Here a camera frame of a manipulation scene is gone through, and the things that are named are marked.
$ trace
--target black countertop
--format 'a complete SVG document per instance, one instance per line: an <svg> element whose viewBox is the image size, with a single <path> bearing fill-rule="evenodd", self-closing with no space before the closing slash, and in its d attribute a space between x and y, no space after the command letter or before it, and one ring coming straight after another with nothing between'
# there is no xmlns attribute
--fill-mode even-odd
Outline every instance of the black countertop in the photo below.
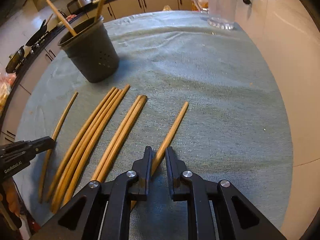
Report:
<svg viewBox="0 0 320 240"><path fill-rule="evenodd" d="M115 0L106 0L105 3L109 3ZM305 6L306 10L309 12L311 15L313 21L315 22L316 26L320 30L320 0L300 0L302 4ZM91 10L94 10L97 8L98 4L89 4L83 8L81 8L80 11L77 12L77 17L73 18L70 22L75 21L78 19L80 16L85 14L86 12L89 12ZM26 62L23 64L23 66L19 67L18 70L18 75L17 78L12 86L11 92L7 98L7 101L5 103L4 109L2 111L1 117L0 117L0 130L2 129L3 121L5 114L8 110L10 101L13 97L13 94L15 90L17 89L20 81L22 80L23 76L25 73L28 71L34 60L39 56L39 54L42 52L42 50L63 30L65 29L64 26L61 27L55 27L53 28L46 36L44 39L44 42L40 45L40 47L34 52L34 54L29 54L27 56Z"/></svg>

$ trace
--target human hand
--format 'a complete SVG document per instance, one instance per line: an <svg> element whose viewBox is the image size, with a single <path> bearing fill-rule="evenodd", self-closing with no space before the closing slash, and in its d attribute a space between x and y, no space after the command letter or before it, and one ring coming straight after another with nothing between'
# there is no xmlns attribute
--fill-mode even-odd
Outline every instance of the human hand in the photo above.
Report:
<svg viewBox="0 0 320 240"><path fill-rule="evenodd" d="M17 217L20 217L20 203L18 199L18 193L13 182L13 178L9 178L6 181L2 182L2 187L7 196L9 210L12 213L16 214Z"/></svg>

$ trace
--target silver kitchen appliance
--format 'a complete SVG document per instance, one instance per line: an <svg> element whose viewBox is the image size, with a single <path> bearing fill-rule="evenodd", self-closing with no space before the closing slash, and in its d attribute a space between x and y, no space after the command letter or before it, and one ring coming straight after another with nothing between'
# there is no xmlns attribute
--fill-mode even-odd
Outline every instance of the silver kitchen appliance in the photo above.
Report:
<svg viewBox="0 0 320 240"><path fill-rule="evenodd" d="M72 0L67 4L67 8L70 14L76 14L76 12L82 7L92 3L94 0Z"/></svg>

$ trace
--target silver bolt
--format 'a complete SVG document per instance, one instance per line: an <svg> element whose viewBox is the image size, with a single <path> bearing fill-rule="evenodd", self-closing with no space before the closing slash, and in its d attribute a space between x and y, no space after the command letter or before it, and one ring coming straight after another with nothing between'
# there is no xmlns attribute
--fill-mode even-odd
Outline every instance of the silver bolt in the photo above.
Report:
<svg viewBox="0 0 320 240"><path fill-rule="evenodd" d="M90 188L95 188L99 185L99 182L97 180L93 180L89 182L89 187Z"/></svg>
<svg viewBox="0 0 320 240"><path fill-rule="evenodd" d="M184 171L184 172L182 173L182 175L185 176L186 178L189 178L189 177L192 176L192 172L191 172L191 171Z"/></svg>
<svg viewBox="0 0 320 240"><path fill-rule="evenodd" d="M220 184L221 184L221 186L223 186L223 187L229 187L230 186L230 182L229 181L227 181L227 180L222 180L221 182L220 182Z"/></svg>
<svg viewBox="0 0 320 240"><path fill-rule="evenodd" d="M129 178L132 178L132 177L134 177L134 176L136 176L137 175L137 173L135 172L135 171L128 171L127 172L127 176L129 177Z"/></svg>

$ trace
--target wooden stick in bucket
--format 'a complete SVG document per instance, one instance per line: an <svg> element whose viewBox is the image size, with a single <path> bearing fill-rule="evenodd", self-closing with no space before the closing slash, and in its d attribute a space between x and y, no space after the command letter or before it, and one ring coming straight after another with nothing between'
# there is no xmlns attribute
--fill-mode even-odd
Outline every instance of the wooden stick in bucket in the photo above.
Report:
<svg viewBox="0 0 320 240"><path fill-rule="evenodd" d="M68 23L68 21L62 16L62 14L58 11L58 9L54 6L54 4L50 1L47 0L47 4L51 7L52 11L55 13L55 15L59 18L60 21L65 25L65 27L69 30L69 32L73 35L76 36L77 33L73 29L73 27Z"/></svg>
<svg viewBox="0 0 320 240"><path fill-rule="evenodd" d="M99 2L99 4L98 4L97 14L96 14L96 16L95 16L95 18L94 18L94 22L98 21L98 19L100 18L104 1L105 1L105 0L100 0L100 2Z"/></svg>

